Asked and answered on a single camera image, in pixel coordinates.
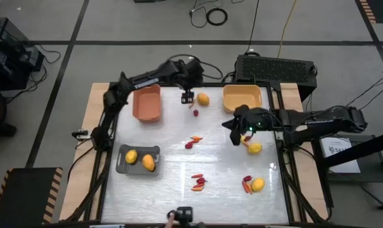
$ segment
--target red pepper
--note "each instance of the red pepper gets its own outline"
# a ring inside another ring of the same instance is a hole
[[[206,180],[204,179],[204,177],[199,178],[199,179],[197,180],[197,183],[198,183],[198,184],[204,184],[205,182],[206,182]]]
[[[246,184],[246,182],[242,181],[242,186],[243,186],[243,188],[244,188],[244,191],[245,191],[246,193],[249,193],[249,187],[248,187],[248,185]]]
[[[243,181],[244,182],[247,182],[247,181],[251,181],[252,180],[252,176],[245,176],[244,178],[243,178]]]
[[[203,177],[203,174],[196,174],[191,176],[191,178],[200,178],[200,177]]]
[[[202,184],[197,184],[197,185],[195,185],[195,186],[193,186],[192,188],[195,188],[195,187],[204,187],[204,183],[202,183]]]
[[[192,148],[192,143],[189,142],[184,146],[186,149],[191,149]]]

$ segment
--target yellow mango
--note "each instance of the yellow mango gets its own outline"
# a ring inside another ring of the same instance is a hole
[[[261,144],[260,143],[253,143],[249,145],[248,152],[251,154],[257,154],[261,151]]]
[[[265,187],[265,180],[262,178],[257,178],[252,182],[253,191],[261,191]]]
[[[153,172],[155,164],[152,155],[143,156],[142,164],[147,170]]]
[[[197,102],[201,106],[208,106],[210,104],[210,98],[205,93],[200,92],[197,95]]]
[[[127,155],[125,155],[125,161],[129,164],[132,164],[136,162],[137,157],[138,153],[136,152],[136,150],[131,149],[130,151],[128,151]]]

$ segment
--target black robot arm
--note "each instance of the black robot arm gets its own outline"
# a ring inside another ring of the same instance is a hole
[[[262,130],[282,131],[286,146],[301,145],[305,141],[329,136],[339,131],[363,132],[367,123],[363,113],[354,107],[333,106],[322,111],[266,110],[242,105],[235,109],[234,119],[222,124],[231,130],[230,139],[239,145],[241,134]],[[309,126],[296,131],[300,125]]]
[[[131,92],[152,84],[164,82],[183,89],[184,93],[181,97],[181,103],[191,103],[194,100],[194,93],[191,92],[191,89],[203,85],[203,72],[204,69],[200,61],[196,59],[191,60],[187,64],[182,60],[167,60],[157,69],[132,78],[127,78],[121,72],[119,82],[110,86],[108,91],[104,93],[104,117],[100,126],[96,127],[91,134],[94,148],[98,151],[107,151],[112,147],[108,130],[122,107],[128,104],[127,100]]]

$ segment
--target black metal frame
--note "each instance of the black metal frame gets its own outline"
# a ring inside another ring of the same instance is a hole
[[[229,85],[229,84],[232,84],[232,85],[251,85],[252,83],[249,83],[249,82],[233,82],[233,83],[207,82],[207,83],[204,83],[203,86],[204,87],[223,87],[223,86],[226,86],[226,85]],[[270,86],[270,84],[267,83],[267,82],[258,82],[258,83],[256,83],[256,85],[258,85],[260,87],[265,87],[267,89],[267,96],[268,96],[270,108],[274,108],[274,100],[273,100],[273,97],[272,97],[273,88]],[[160,84],[160,86],[162,86],[162,87],[169,87],[168,84]],[[279,107],[280,107],[280,109],[282,109],[282,108],[284,108],[284,104],[283,104],[283,100],[282,100],[281,91],[275,90],[275,92],[277,93]],[[278,155],[280,154],[279,150],[280,150],[280,148],[277,147],[277,154]],[[95,183],[95,181],[96,181],[96,179],[98,177],[99,164],[100,164],[100,161],[101,161],[102,153],[103,152],[97,152],[97,154],[96,154],[96,159],[94,160],[94,168],[93,168],[92,176],[91,176],[90,189],[94,186],[94,183]],[[280,158],[280,156],[278,156],[278,157],[279,157],[279,163],[280,162],[284,163],[284,157],[283,156],[281,156],[281,158]],[[296,164],[295,164],[294,156],[290,155],[289,159],[290,159],[290,163],[291,163],[292,177],[293,177],[294,181],[296,182],[295,184],[297,184],[297,186],[299,186],[298,173],[297,173],[297,170],[296,170]],[[110,163],[111,163],[111,157],[107,156],[107,160],[106,160],[105,165],[108,165]],[[107,182],[108,182],[108,178],[106,178],[106,180],[101,185],[101,190],[100,190],[100,195],[99,195],[99,204],[98,204],[97,213],[96,213],[96,220],[101,220],[101,215],[103,213],[103,206],[104,206],[104,199],[105,199],[105,190],[106,190]],[[292,203],[291,203],[291,196],[290,196],[289,188],[288,188],[287,182],[284,179],[282,179],[282,185],[283,185],[284,197],[285,197],[285,200],[286,200],[287,216],[288,216],[288,219],[289,219],[289,223],[295,222],[294,221],[294,214],[292,212],[292,206],[291,206]],[[298,204],[298,208],[299,208],[299,214],[300,214],[301,221],[306,222],[305,211],[304,211],[304,209],[303,209],[303,207],[302,207],[300,202],[297,202],[297,204]],[[84,220],[89,220],[90,219],[91,208],[92,208],[92,201],[89,204],[89,206],[86,208],[85,215],[84,215]]]
[[[251,83],[233,82],[231,84],[251,84]],[[225,85],[227,85],[227,84],[226,83],[205,83],[204,84],[205,87],[223,87]],[[260,87],[266,87],[267,88],[267,94],[268,94],[268,98],[269,98],[270,108],[274,108],[274,100],[272,97],[272,89],[273,88],[270,86],[270,84],[259,82],[259,83],[256,83],[256,85],[258,85]],[[167,84],[160,84],[160,86],[165,87],[168,85]],[[275,90],[275,92],[277,93],[280,109],[284,109],[284,104],[283,104],[281,92],[278,90]],[[275,132],[274,132],[274,136],[276,139],[277,155],[278,155],[278,159],[279,159],[279,165],[281,168],[280,171],[286,172],[288,174],[286,166],[285,166],[285,161],[284,161],[283,141],[277,140],[277,136],[276,136]],[[328,191],[329,186],[327,184],[325,184],[325,183],[327,183],[327,171],[326,170],[332,165],[342,164],[342,163],[345,163],[345,162],[350,161],[352,159],[361,158],[362,156],[367,156],[367,155],[370,155],[372,153],[376,153],[377,151],[382,150],[383,149],[383,136],[380,136],[376,139],[372,139],[372,140],[366,142],[365,145],[362,144],[362,146],[353,146],[352,148],[354,148],[354,149],[348,149],[347,150],[348,152],[345,152],[345,153],[340,152],[339,154],[334,155],[334,156],[330,156],[328,158],[323,158],[323,157],[321,158],[321,154],[319,153],[319,151],[314,150],[315,161],[316,161],[317,167],[318,167],[318,173],[320,176],[321,183],[323,183],[322,189],[325,193],[327,193],[326,197],[325,197],[325,199],[327,200],[327,206],[331,206],[331,205],[333,205],[333,203],[331,203],[332,200],[330,197],[330,191]],[[109,150],[107,153],[108,153],[108,155],[111,155],[112,149]],[[97,152],[96,160],[95,160],[95,164],[94,164],[94,170],[92,173],[92,184],[90,185],[90,188],[92,188],[94,186],[94,180],[96,180],[97,176],[98,176],[99,162],[101,160],[101,154],[102,154],[102,152]],[[296,169],[296,163],[295,163],[293,152],[288,151],[287,155],[289,157],[289,162],[291,164],[290,168],[291,168],[291,175],[292,176],[290,176],[288,174],[288,177],[282,178],[282,185],[283,185],[284,197],[286,200],[287,216],[289,219],[289,223],[294,224],[296,222],[294,220],[294,215],[292,212],[292,203],[291,203],[291,196],[289,193],[289,185],[287,184],[287,181],[285,179],[289,179],[288,181],[295,185],[295,187],[292,188],[293,190],[295,188],[295,190],[296,190],[295,194],[297,194],[297,191],[298,191],[298,194],[301,194],[301,193],[299,192],[299,190],[300,190],[299,178],[298,178],[298,173],[297,173],[297,169]],[[107,160],[106,160],[105,165],[109,166],[110,163],[111,163],[111,156],[107,156]],[[97,220],[101,220],[107,181],[108,181],[108,176],[107,176],[106,180],[103,182],[102,187],[101,187],[99,204],[97,207],[97,215],[96,215]],[[304,211],[303,203],[308,208],[309,202],[305,199],[305,197],[304,197],[304,200],[302,202],[297,201],[297,204],[298,204],[300,219],[302,222],[306,222],[306,212]],[[89,208],[87,208],[87,210],[86,210],[87,216],[85,217],[85,219],[89,219],[89,215],[91,212],[91,206],[92,206],[92,203],[89,205]]]
[[[322,190],[325,196],[325,202],[328,206],[333,207],[332,195],[330,193],[330,181],[350,181],[354,180],[362,183],[379,182],[383,183],[383,157],[380,151],[383,150],[383,135],[375,136],[346,136],[351,139],[353,149],[347,149],[338,153],[338,156],[330,156],[332,159],[324,158],[322,147],[319,140],[312,141],[312,148],[315,155],[315,162],[318,167],[318,174]],[[328,173],[329,167],[339,165],[351,160],[358,160],[361,173],[359,174],[330,174]]]

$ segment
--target black cable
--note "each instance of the black cable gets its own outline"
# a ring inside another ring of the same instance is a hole
[[[88,140],[90,139],[86,139],[84,141],[82,141],[81,143],[77,144],[77,146],[75,147],[75,149],[77,149],[78,147],[80,147],[81,145],[83,145],[85,142],[87,142]]]
[[[94,149],[94,146],[92,146],[90,149],[88,149],[86,152],[84,152],[84,154],[80,155],[80,156],[73,162],[73,164],[72,164],[71,167],[69,168],[69,173],[68,173],[68,175],[67,175],[67,182],[69,182],[69,179],[70,179],[70,173],[72,172],[73,167],[76,165],[76,163],[77,163],[78,161],[80,161],[80,159],[82,159],[85,155],[87,155],[88,153],[90,153],[93,149]]]
[[[308,98],[308,101],[306,102],[305,111],[308,111],[308,104],[310,103],[310,101],[311,101],[311,105],[312,105],[312,93],[310,94],[310,98]]]
[[[256,24],[256,17],[257,17],[257,11],[258,11],[258,8],[259,8],[259,0],[257,0],[257,4],[256,4],[256,12],[254,13],[252,32],[251,32],[251,34],[250,34],[249,45],[248,45],[248,49],[246,50],[246,53],[249,51],[249,49],[250,49],[250,44],[251,44],[251,42],[252,42],[253,31],[254,31],[254,25]]]
[[[342,175],[342,174],[339,174],[339,173],[336,173],[336,172],[333,172],[331,170],[329,170],[329,172],[333,173],[333,174],[336,174],[344,179],[347,179],[347,180],[350,180],[352,182],[354,182],[355,184],[357,184],[359,187],[361,187],[361,189],[367,193],[371,198],[373,198],[375,201],[377,201],[378,203],[380,203],[382,206],[383,206],[383,201],[381,201],[380,199],[378,199],[374,194],[372,194],[369,190],[365,189],[365,187],[362,186],[361,182],[358,182],[357,180],[354,180],[353,178],[351,177],[347,177],[345,175]]]
[[[326,222],[329,222],[329,220],[332,218],[332,208],[328,206],[329,215],[325,219]]]
[[[223,6],[223,0],[206,1],[206,2],[203,2],[203,3],[199,3],[198,6],[201,6],[201,5],[206,4],[206,3],[216,3],[216,2],[219,2],[219,1],[221,1],[221,6],[217,6],[217,5],[215,5],[215,7],[217,7],[217,8],[221,8],[221,7]]]
[[[51,50],[47,50],[47,49],[45,49],[44,47],[42,47],[42,45],[40,45],[40,44],[39,44],[39,47],[41,47],[41,48],[42,48],[45,52],[47,52],[47,53],[56,53],[56,54],[58,54],[58,57],[57,57],[54,61],[49,61],[48,58],[44,55],[44,57],[45,57],[45,61],[46,61],[47,63],[49,63],[49,64],[56,63],[56,62],[60,59],[60,57],[62,56],[62,54],[61,54],[59,51],[51,51]]]
[[[198,8],[198,9],[193,9],[189,12],[189,15],[190,15],[190,22],[191,22],[191,25],[196,27],[196,28],[199,28],[199,29],[202,29],[205,27],[205,25],[208,23],[208,21],[206,20],[205,23],[203,25],[195,25],[194,22],[192,22],[192,14],[197,11],[197,10],[201,10],[203,9],[204,10],[204,14],[206,15],[206,8],[204,6]]]
[[[367,107],[367,106],[368,106],[368,105],[369,105],[375,98],[377,98],[382,92],[383,92],[383,89],[382,89],[377,95],[375,95],[375,96],[373,97],[373,99],[371,99],[365,106],[359,108],[359,110],[362,110],[362,109],[364,109],[365,107]]]
[[[235,72],[229,72],[225,75],[225,77],[221,80],[222,83],[226,82],[226,80],[229,78],[229,77],[232,77],[232,79],[230,80],[231,82],[234,81],[234,78],[235,78]]]
[[[356,98],[354,98],[354,100],[350,101],[346,106],[349,106],[351,105],[354,101],[356,101],[358,98],[362,97],[366,92],[368,92],[369,90],[373,89],[374,87],[376,86],[379,86],[380,84],[378,84],[382,79],[378,80],[376,83],[372,84],[368,89],[366,89],[362,94],[360,94],[359,96],[357,96]]]
[[[310,71],[312,72],[313,76],[318,75],[318,67],[316,65],[311,66]]]
[[[26,90],[23,90],[23,91],[20,91],[18,92],[17,94],[15,94],[14,96],[12,97],[6,97],[6,99],[9,99],[7,100],[7,104],[11,103],[14,99],[16,99],[17,97],[21,96],[21,94],[23,94],[24,92],[33,92],[33,91],[36,91],[38,89],[38,85],[45,81],[46,78],[47,78],[47,70],[46,70],[46,67],[44,65],[42,65],[41,69],[44,69],[44,74],[43,76],[38,80],[36,81],[34,79],[34,77],[32,76],[32,73],[30,74],[30,77],[32,79],[32,82],[34,82],[34,84],[32,86],[30,86],[28,89]]]
[[[210,78],[210,79],[217,79],[217,80],[221,80],[221,79],[223,79],[223,73],[222,73],[222,71],[221,71],[218,67],[212,65],[211,63],[206,63],[206,62],[203,62],[203,61],[200,61],[200,64],[204,64],[204,65],[207,65],[207,66],[210,66],[210,67],[214,68],[214,69],[217,70],[217,71],[219,72],[219,74],[221,75],[220,77],[212,77],[212,76],[203,74],[204,77],[208,77],[208,78]]]
[[[211,14],[212,14],[213,12],[216,12],[216,11],[219,11],[219,12],[223,13],[223,16],[224,16],[223,21],[221,21],[221,22],[213,22],[213,21],[211,21],[210,16],[211,16]],[[221,8],[213,8],[213,9],[210,9],[210,10],[207,12],[207,14],[205,14],[205,17],[206,17],[206,21],[207,21],[210,25],[213,25],[213,26],[221,26],[221,25],[223,25],[224,23],[227,22],[227,20],[228,20],[228,13],[227,13],[224,9],[221,9]]]
[[[199,28],[199,29],[204,28],[205,25],[207,23],[209,23],[209,13],[207,13],[207,10],[206,10],[205,6],[201,6],[201,5],[204,5],[206,3],[215,3],[215,2],[218,2],[218,1],[221,1],[222,4],[221,4],[221,6],[215,6],[215,7],[216,8],[221,8],[223,6],[223,0],[212,0],[212,1],[206,1],[206,2],[203,2],[203,3],[199,3],[199,4],[197,4],[198,0],[196,0],[194,2],[194,6],[192,7],[192,10],[189,12],[191,25],[196,27],[196,28]],[[198,10],[204,10],[204,15],[206,17],[206,20],[205,20],[205,23],[203,25],[195,25],[194,22],[192,22],[192,15],[193,15],[193,13],[198,11]]]
[[[308,154],[312,159],[315,160],[315,156],[314,156],[311,152],[309,152],[307,149],[302,148],[301,146],[298,146],[298,148],[299,148],[300,150],[304,151],[304,152],[305,152],[306,154]]]

